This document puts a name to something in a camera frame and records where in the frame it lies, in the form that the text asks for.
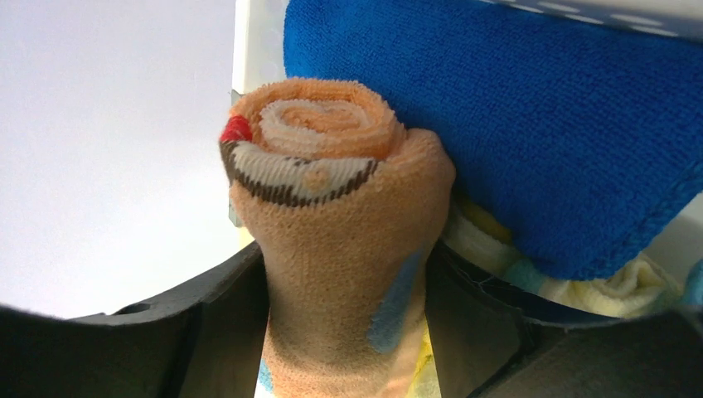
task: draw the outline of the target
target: towel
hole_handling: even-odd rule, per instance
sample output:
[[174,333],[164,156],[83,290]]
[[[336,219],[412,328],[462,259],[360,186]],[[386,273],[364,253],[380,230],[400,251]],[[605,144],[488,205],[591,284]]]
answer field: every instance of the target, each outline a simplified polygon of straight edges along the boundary
[[682,297],[695,297],[701,277],[691,273],[687,296],[681,284],[645,254],[639,254],[621,267],[612,277],[588,281],[554,279],[542,274],[509,243],[502,243],[493,234],[506,233],[496,228],[495,221],[477,206],[451,206],[443,240],[464,259],[487,272],[525,290],[556,303],[613,318],[635,318],[655,313],[679,303]]
[[359,80],[556,279],[609,278],[703,191],[703,46],[473,0],[290,0],[288,76]]
[[259,383],[277,398],[404,396],[455,174],[438,137],[356,82],[291,79],[240,99],[220,148],[269,285]]

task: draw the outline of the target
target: orange rolled towel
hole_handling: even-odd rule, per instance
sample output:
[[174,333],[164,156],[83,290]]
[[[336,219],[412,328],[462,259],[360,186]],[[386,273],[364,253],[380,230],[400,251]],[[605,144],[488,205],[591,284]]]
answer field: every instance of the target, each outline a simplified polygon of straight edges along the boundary
[[405,396],[455,175],[437,136],[356,82],[291,79],[235,104],[220,147],[269,284],[259,382],[278,398]]

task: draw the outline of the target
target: white wall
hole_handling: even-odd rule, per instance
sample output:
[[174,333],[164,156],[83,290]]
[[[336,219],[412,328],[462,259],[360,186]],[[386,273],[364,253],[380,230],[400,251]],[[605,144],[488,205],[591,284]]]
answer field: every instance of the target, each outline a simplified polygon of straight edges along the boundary
[[234,0],[0,0],[0,303],[113,312],[240,247]]

